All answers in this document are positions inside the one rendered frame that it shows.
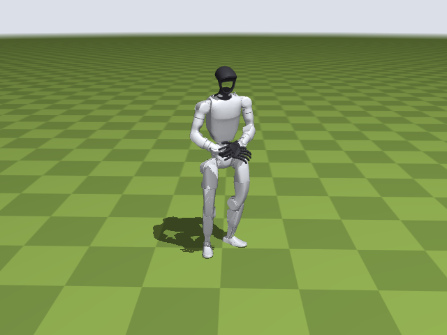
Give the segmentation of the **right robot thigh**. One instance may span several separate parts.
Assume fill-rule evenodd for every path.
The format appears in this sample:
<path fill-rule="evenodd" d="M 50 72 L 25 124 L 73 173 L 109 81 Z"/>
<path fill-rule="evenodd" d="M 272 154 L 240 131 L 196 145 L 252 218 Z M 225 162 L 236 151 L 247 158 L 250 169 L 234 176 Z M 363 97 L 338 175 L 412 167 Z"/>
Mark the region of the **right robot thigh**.
<path fill-rule="evenodd" d="M 218 168 L 216 158 L 210 158 L 200 164 L 200 172 L 203 174 L 201 188 L 203 188 L 204 215 L 215 218 L 214 206 L 216 188 L 218 186 Z"/>

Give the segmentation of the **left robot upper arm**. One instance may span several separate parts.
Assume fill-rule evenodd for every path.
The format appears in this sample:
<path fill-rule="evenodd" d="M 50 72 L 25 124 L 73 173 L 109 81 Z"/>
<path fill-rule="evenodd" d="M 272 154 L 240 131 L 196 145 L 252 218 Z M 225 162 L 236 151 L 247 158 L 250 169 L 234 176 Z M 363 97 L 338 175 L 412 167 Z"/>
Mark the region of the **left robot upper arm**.
<path fill-rule="evenodd" d="M 251 126 L 254 126 L 254 114 L 252 110 L 252 102 L 251 99 L 247 96 L 239 96 L 242 101 L 242 115 L 244 122 L 246 124 L 243 127 L 242 132 L 249 131 Z"/>

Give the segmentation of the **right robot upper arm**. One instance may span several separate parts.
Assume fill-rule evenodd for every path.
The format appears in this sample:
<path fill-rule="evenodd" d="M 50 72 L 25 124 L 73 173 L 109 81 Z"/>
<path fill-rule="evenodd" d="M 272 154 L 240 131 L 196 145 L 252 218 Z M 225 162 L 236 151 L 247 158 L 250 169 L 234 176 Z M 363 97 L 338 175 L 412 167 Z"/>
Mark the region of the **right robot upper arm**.
<path fill-rule="evenodd" d="M 210 111 L 211 100 L 203 100 L 198 102 L 195 106 L 195 114 L 193 116 L 193 122 L 191 126 L 190 139 L 192 133 L 199 133 L 202 137 L 203 135 L 199 132 L 200 128 L 203 126 L 205 120 L 205 114 Z M 191 140 L 192 141 L 192 140 Z"/>

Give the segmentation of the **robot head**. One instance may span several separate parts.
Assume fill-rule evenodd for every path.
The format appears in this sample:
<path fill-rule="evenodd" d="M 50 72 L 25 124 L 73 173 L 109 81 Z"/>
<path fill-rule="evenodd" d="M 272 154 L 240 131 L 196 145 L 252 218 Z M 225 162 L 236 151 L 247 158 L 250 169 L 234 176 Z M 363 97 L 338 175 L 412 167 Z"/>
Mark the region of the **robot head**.
<path fill-rule="evenodd" d="M 235 81 L 237 79 L 237 75 L 235 74 L 234 70 L 227 66 L 222 66 L 218 68 L 215 72 L 215 77 L 218 80 L 220 90 L 217 94 L 214 95 L 217 96 L 218 94 L 221 94 L 222 97 L 218 97 L 221 100 L 229 100 L 232 98 L 232 96 L 229 96 L 229 93 L 231 93 L 235 87 Z M 222 82 L 233 82 L 233 85 L 231 88 L 229 87 L 222 87 Z"/>

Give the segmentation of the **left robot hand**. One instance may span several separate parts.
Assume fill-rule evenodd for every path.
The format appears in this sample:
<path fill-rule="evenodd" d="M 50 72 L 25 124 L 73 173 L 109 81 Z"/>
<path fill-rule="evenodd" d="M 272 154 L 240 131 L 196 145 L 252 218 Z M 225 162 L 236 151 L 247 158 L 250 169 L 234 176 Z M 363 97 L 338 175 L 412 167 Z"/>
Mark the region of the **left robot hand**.
<path fill-rule="evenodd" d="M 240 144 L 238 142 L 239 141 L 235 141 L 235 142 L 223 141 L 223 142 L 221 142 L 222 144 L 228 144 L 228 145 L 225 146 L 225 147 L 222 147 L 222 148 L 220 148 L 218 150 L 222 150 L 222 149 L 225 149 L 225 148 L 228 148 L 228 149 L 223 151 L 223 152 L 221 152 L 221 153 L 219 153 L 219 154 L 223 154 L 223 153 L 226 153 L 227 151 L 229 151 L 227 154 L 223 155 L 222 158 L 225 157 L 225 156 L 228 156 L 229 154 L 231 154 L 228 158 L 224 159 L 225 161 L 228 160 L 229 158 L 232 158 L 234 156 L 234 154 L 235 154 L 235 152 L 237 150 L 237 147 L 240 147 Z"/>

